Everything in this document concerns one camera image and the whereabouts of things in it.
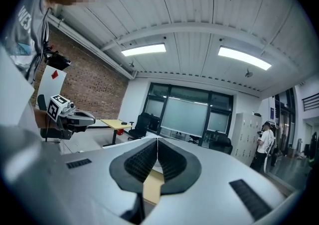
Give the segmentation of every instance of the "blinds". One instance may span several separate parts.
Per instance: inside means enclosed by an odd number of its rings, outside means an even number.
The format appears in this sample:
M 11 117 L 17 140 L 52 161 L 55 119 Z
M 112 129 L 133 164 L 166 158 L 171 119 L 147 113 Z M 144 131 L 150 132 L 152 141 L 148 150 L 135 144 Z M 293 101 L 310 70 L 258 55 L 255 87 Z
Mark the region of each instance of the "blinds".
M 148 106 L 146 107 L 146 111 L 149 114 L 153 114 L 154 116 L 160 117 L 161 110 L 163 109 L 164 102 L 157 100 L 149 100 Z
M 226 133 L 228 124 L 228 115 L 221 113 L 210 113 L 208 129 L 212 131 L 218 130 L 221 133 Z
M 207 114 L 207 104 L 169 98 L 161 127 L 201 137 Z

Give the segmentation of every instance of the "large window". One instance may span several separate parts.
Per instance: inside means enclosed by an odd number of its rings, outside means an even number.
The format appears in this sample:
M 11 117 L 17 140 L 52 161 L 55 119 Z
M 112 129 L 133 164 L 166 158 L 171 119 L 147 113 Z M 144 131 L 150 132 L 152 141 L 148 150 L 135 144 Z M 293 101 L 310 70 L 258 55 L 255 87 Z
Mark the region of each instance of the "large window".
M 280 127 L 280 138 L 277 145 L 279 151 L 286 155 L 293 146 L 295 135 L 295 98 L 293 89 L 275 95 L 276 125 Z
M 149 131 L 208 148 L 216 135 L 228 135 L 232 107 L 229 95 L 152 83 L 144 112 L 151 115 Z

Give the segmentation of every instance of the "ceiling sprinkler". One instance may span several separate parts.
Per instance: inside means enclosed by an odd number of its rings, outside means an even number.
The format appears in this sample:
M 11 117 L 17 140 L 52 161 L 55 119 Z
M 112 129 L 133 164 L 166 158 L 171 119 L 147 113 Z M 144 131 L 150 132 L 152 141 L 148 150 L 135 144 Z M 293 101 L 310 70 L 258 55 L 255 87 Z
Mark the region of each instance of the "ceiling sprinkler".
M 247 73 L 245 74 L 245 77 L 252 77 L 253 73 L 249 72 L 249 70 L 247 69 Z

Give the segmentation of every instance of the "brick wall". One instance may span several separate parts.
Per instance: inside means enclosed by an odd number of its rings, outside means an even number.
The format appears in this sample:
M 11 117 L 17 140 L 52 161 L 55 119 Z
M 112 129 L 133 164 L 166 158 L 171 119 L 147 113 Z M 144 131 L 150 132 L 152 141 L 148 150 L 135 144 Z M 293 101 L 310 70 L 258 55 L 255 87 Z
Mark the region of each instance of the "brick wall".
M 49 44 L 71 61 L 64 69 L 67 75 L 61 96 L 96 119 L 117 119 L 129 80 L 53 26 L 50 26 Z M 33 106 L 45 66 L 43 59 L 34 83 Z

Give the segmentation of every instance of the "white sleeve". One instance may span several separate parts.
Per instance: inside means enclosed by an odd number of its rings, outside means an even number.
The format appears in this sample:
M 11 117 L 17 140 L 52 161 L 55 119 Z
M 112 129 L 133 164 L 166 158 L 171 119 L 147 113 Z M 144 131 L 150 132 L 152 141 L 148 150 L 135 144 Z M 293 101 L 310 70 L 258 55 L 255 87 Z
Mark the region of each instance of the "white sleeve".
M 269 131 L 265 131 L 262 135 L 261 135 L 261 141 L 265 142 L 265 140 L 267 140 L 269 137 Z

